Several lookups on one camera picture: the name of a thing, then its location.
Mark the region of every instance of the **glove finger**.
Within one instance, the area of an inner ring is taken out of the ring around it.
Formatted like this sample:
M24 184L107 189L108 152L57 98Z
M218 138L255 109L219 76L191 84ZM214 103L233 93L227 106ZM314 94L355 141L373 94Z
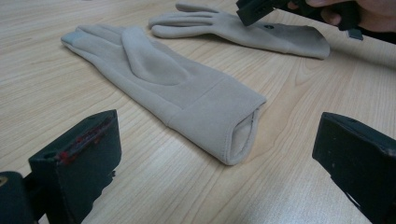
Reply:
M195 5L191 3L185 3L185 2L176 3L176 8L177 10L184 12L196 12L196 11L205 11L205 12L213 12L213 13L220 12L218 10L215 10L214 8L210 8L202 5Z
M92 62L92 55L108 62L125 59L122 45L114 44L101 36L92 35L79 29L62 36L61 40L65 46L90 62Z
M148 26L164 25L164 26L208 26L212 25L210 18L204 17L157 17L148 21Z
M207 26L172 27L155 25L152 27L151 32L161 38L180 38L209 34Z
M115 45L122 45L121 33L123 29L119 27L109 25L80 25L76 31L97 36Z

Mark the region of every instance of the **gray glove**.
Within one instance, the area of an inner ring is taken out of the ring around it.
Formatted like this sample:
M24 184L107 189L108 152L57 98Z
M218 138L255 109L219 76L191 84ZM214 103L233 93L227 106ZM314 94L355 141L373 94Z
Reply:
M237 16L205 6L177 3L180 12L163 14L148 22L161 38L213 34L255 49L324 59L330 46L323 35L310 26L291 26L258 21L246 27Z
M136 27L79 26L62 42L166 126L228 165L246 157L265 98Z

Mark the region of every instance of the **human hand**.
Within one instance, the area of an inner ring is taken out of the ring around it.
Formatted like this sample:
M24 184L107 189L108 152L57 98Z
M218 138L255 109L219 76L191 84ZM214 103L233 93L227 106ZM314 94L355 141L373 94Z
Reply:
M311 7L323 7L320 15L327 23L338 25L341 16L335 13L331 5L348 0L306 0ZM373 32L396 33L396 1L395 0L356 0L360 6L360 27ZM295 9L292 2L288 4L290 9Z

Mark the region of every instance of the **wood grain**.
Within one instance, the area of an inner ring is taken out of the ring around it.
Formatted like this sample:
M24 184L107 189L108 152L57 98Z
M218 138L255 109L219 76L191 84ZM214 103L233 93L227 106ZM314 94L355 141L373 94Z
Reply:
M190 1L235 14L233 1ZM64 48L80 24L138 25L174 11L169 0L0 2L0 171L27 159L89 115L117 109L122 160L84 223L369 223L311 158L320 115L334 112L396 138L396 47L275 11L269 22L311 25L332 46L320 61L249 49L212 35L159 39L223 71L268 102L254 147L224 166Z

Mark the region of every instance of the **finger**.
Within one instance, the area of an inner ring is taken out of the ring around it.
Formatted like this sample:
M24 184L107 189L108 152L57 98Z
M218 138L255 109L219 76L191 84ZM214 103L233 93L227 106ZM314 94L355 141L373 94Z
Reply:
M172 27L155 25L152 27L151 32L161 38L180 38L196 35L204 35L208 33L207 26L194 26L194 27Z
M171 12L165 13L158 17L153 17L148 20L148 28L151 29L154 25L160 25L163 21L169 19L185 21L186 18L212 18L212 13L209 12Z
M191 4L191 3L184 3L184 2L176 3L176 8L177 8L177 10L184 11L184 12L196 12L196 11L205 11L205 12L213 12L213 13L219 12L218 10L215 10L210 7L195 5L195 4Z
M321 10L320 16L330 25L337 26L341 22L341 16L334 11L332 11L329 7L325 7Z
M294 10L294 9L297 9L298 8L298 6L297 5L295 5L294 3L292 3L292 2L288 2L288 8L289 9L291 9L291 10Z
M148 21L148 26L164 25L164 26L208 26L212 25L213 21L210 18L203 17L157 17L151 18Z
M326 7L336 3L348 2L352 0L305 0L305 2L311 7Z
M76 31L97 36L115 45L122 45L120 35L122 30L118 27L111 27L109 25L80 25Z
M124 57L121 45L114 44L100 36L92 35L82 30L62 36L65 46L73 50L78 55L86 58L90 62L97 58L119 59Z

